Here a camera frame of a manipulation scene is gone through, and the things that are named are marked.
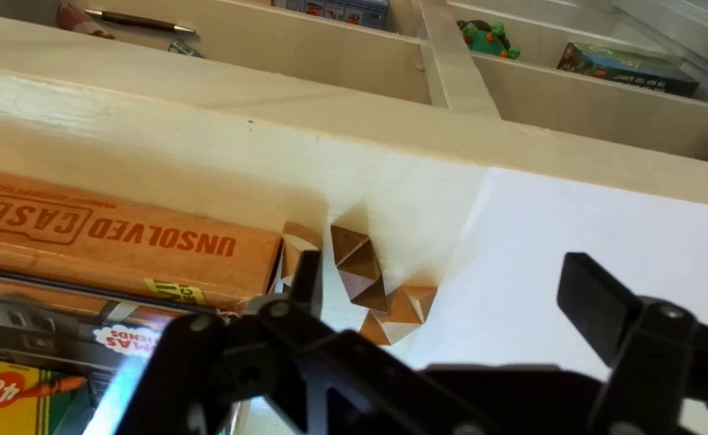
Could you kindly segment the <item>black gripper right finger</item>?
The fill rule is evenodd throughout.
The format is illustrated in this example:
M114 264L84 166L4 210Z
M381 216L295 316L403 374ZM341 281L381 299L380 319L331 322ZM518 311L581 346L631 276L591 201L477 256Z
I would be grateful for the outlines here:
M625 329L642 307L599 261L581 252L564 256L555 301L604 364L613 361Z

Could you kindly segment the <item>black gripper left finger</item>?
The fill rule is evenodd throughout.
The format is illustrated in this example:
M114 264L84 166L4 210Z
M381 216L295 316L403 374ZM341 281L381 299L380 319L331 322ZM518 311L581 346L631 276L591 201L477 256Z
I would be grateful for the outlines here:
M322 311L322 253L304 252L298 273L288 285L288 296L309 314Z

